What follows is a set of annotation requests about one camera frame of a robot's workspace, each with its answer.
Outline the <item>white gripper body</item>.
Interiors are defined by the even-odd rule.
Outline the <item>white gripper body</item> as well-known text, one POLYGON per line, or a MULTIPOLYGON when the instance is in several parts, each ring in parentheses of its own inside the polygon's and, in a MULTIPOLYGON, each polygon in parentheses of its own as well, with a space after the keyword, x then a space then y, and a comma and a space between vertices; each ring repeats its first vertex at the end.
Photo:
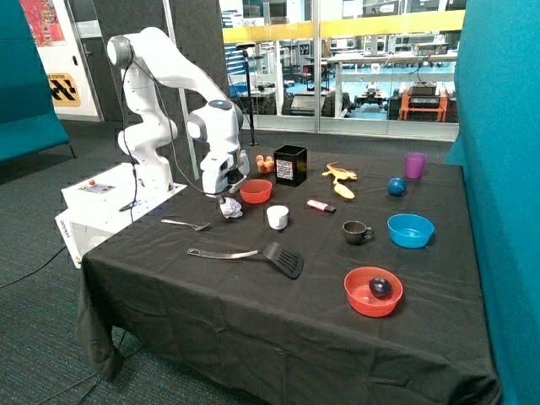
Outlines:
POLYGON ((210 197, 237 191, 247 180, 250 164, 244 149, 209 152, 201 163, 203 191, 210 197))

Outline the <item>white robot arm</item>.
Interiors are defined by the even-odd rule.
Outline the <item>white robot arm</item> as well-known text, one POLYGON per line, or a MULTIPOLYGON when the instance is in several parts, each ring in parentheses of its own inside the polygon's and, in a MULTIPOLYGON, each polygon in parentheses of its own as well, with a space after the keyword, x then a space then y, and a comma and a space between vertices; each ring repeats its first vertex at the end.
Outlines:
POLYGON ((156 84, 195 91, 206 101, 186 120, 189 136, 209 146, 200 164, 204 193, 216 197, 240 189, 250 172, 247 153, 238 139, 243 115, 217 84, 158 28, 113 36, 106 50, 121 71, 128 109, 142 119, 122 130, 118 143, 138 162, 145 190, 167 192, 173 186, 170 163, 156 149, 176 137, 177 127, 159 106, 156 84))

